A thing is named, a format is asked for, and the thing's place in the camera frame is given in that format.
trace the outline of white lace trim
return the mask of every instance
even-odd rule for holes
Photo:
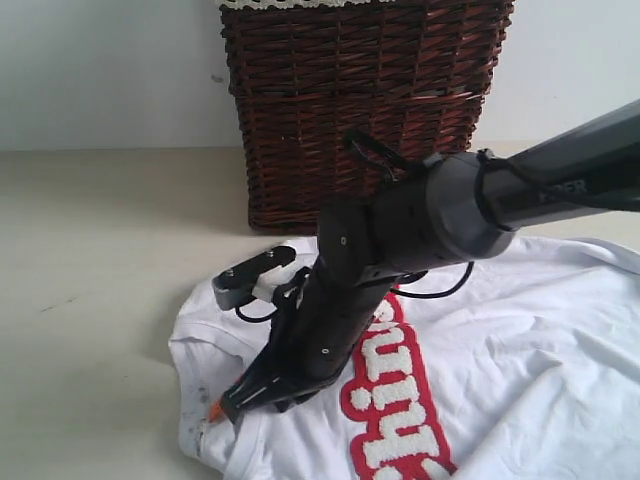
[[[381,2],[393,2],[395,0],[380,0]],[[304,8],[316,8],[320,5],[326,5],[328,7],[343,7],[348,3],[361,4],[370,3],[371,0],[216,0],[216,4],[220,7],[233,8],[234,10],[240,10],[244,7],[249,7],[254,10],[265,10],[269,7],[276,7],[281,10],[286,8],[293,8],[297,5]]]

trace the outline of wicker basket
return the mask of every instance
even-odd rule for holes
[[[348,129],[410,160],[467,149],[512,10],[513,0],[222,7],[250,225],[314,233],[332,196],[371,193],[378,173],[345,151]]]

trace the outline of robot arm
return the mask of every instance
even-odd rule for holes
[[[433,160],[369,200],[324,208],[310,271],[294,274],[292,260],[278,263],[270,251],[249,261],[249,275],[236,277],[236,287],[245,285],[243,300],[233,298],[238,289],[228,273],[214,280],[225,309],[252,298],[246,284],[260,284],[260,273],[277,267],[270,275],[281,282],[256,290],[268,292],[258,296],[271,296],[277,310],[267,345],[221,399],[232,421],[266,404],[284,411],[333,383],[395,285],[496,256],[522,226],[640,211],[640,102],[507,160],[488,151]]]

